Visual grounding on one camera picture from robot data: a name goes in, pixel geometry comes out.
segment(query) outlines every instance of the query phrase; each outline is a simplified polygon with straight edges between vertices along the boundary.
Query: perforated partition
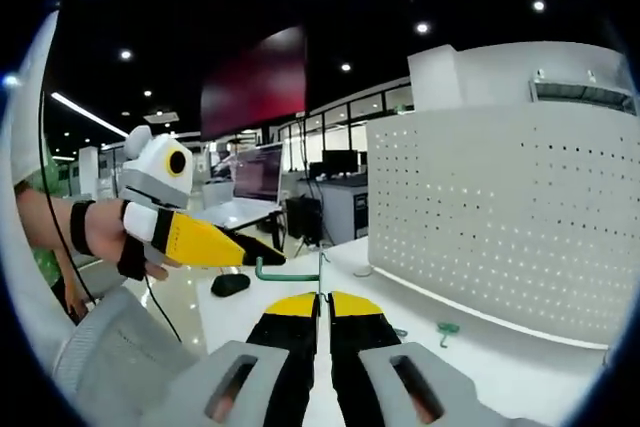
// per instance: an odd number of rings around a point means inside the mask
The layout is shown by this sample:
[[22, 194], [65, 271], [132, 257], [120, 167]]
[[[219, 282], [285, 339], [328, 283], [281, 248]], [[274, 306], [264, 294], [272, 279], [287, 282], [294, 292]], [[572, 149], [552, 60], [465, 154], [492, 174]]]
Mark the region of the perforated partition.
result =
[[533, 335], [615, 341], [640, 273], [636, 118], [541, 102], [384, 118], [367, 135], [374, 267]]

